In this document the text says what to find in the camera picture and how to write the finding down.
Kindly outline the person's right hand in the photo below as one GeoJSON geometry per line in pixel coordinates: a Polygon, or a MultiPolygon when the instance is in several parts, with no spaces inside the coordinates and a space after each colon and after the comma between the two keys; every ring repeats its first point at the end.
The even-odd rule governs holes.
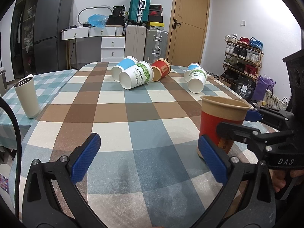
{"type": "Polygon", "coordinates": [[[286,176],[290,176],[291,178],[296,178],[303,176],[303,174],[304,174],[304,170],[293,170],[290,173],[286,173],[283,170],[273,170],[272,182],[275,192],[279,192],[282,188],[285,187],[286,176]]]}

